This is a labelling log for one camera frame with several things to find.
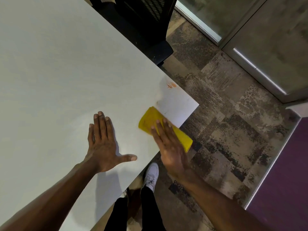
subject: hand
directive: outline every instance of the hand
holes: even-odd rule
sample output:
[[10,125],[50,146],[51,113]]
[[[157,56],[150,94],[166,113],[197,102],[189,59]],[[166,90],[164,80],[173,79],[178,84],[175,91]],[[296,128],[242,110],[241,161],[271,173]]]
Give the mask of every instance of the hand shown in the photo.
[[101,111],[94,114],[94,125],[90,124],[88,142],[89,150],[84,161],[92,160],[98,168],[97,172],[105,172],[120,163],[137,159],[136,155],[117,156],[115,154],[116,141],[112,123],[110,118],[105,118]]
[[151,133],[160,149],[161,160],[167,171],[173,177],[180,180],[185,176],[187,169],[190,169],[183,145],[166,119],[163,120],[164,128],[159,120],[156,123],[159,135],[154,126],[151,128]]

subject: forearm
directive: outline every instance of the forearm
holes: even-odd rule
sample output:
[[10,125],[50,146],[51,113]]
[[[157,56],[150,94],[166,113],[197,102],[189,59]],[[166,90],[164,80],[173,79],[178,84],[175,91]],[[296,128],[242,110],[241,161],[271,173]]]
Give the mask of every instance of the forearm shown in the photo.
[[179,182],[195,198],[217,231],[269,230],[236,202],[207,184],[191,169]]
[[96,170],[90,161],[76,165],[63,179],[4,223],[0,231],[60,229]]

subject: purple panel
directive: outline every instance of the purple panel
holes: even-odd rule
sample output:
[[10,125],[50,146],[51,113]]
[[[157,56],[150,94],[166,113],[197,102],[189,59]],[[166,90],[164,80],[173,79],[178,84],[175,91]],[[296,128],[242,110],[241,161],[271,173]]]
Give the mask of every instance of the purple panel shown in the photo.
[[247,210],[274,230],[308,230],[308,118],[298,124]]

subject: white shoe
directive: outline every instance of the white shoe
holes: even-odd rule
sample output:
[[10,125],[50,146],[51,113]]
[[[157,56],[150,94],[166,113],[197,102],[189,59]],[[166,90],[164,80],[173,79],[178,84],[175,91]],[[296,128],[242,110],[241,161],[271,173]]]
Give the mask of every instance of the white shoe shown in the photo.
[[158,165],[156,163],[151,163],[148,166],[147,171],[145,172],[142,188],[147,186],[154,192],[155,184],[158,179],[158,174]]
[[124,190],[124,192],[120,195],[119,198],[128,198],[128,196],[127,196],[127,189]]

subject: black pants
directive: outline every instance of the black pants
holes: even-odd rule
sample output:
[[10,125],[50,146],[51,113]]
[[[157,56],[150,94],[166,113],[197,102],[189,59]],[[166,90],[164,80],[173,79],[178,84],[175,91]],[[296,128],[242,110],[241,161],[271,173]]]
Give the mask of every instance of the black pants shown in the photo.
[[[163,230],[166,231],[161,219],[154,194],[148,187],[141,190],[142,206],[142,230]],[[113,211],[106,224],[105,231],[117,230],[126,231],[127,227],[127,198],[118,198]]]

